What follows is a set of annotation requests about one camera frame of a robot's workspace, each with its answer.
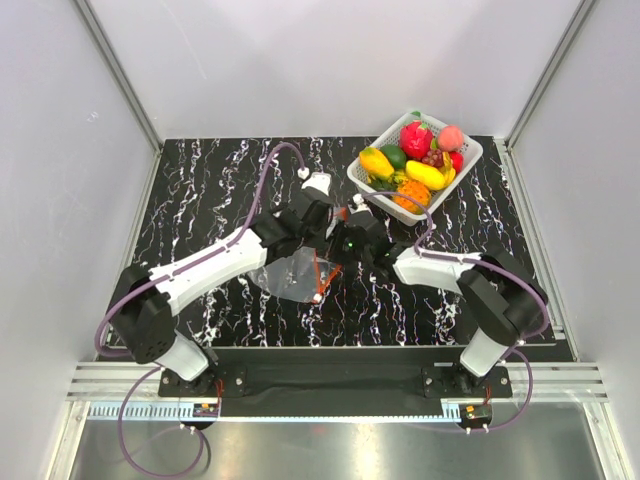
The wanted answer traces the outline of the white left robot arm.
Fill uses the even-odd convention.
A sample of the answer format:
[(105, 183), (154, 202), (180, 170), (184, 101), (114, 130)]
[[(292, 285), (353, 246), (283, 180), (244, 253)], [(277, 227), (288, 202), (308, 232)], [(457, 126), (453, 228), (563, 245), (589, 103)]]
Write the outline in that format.
[(180, 261), (150, 270), (131, 265), (121, 273), (109, 323), (136, 363), (168, 369), (190, 393), (206, 395), (215, 386), (216, 361), (176, 330), (174, 318), (219, 285), (325, 237), (332, 218), (329, 196), (308, 187), (291, 203)]

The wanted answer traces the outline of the clear zip top bag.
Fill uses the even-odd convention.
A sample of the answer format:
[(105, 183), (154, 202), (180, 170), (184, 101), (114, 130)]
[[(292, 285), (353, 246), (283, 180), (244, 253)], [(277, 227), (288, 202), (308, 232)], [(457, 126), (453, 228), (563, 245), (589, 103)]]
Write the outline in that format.
[(298, 303), (319, 303), (344, 265), (329, 257), (330, 236), (348, 217), (345, 207), (331, 207), (319, 218), (318, 228), (310, 226), (295, 237), (294, 249), (247, 273), (249, 280), (264, 292)]

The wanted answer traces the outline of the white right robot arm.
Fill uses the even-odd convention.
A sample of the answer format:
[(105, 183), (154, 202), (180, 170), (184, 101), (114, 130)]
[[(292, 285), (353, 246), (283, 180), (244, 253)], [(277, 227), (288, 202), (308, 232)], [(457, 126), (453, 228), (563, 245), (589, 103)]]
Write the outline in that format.
[(453, 374), (463, 395), (476, 396), (486, 389), (493, 367), (550, 322), (546, 293), (505, 250), (454, 254), (392, 241), (366, 206), (334, 221), (325, 237), (331, 262), (361, 263), (386, 281), (446, 290), (464, 299), (477, 329)]

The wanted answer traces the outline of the yellow orange papaya toy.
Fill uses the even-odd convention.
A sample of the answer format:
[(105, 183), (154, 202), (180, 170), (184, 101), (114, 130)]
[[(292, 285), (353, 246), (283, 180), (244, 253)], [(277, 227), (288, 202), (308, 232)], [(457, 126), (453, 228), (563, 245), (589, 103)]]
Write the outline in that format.
[(361, 167), (376, 179), (389, 180), (395, 169), (387, 157), (375, 147), (367, 147), (359, 153)]

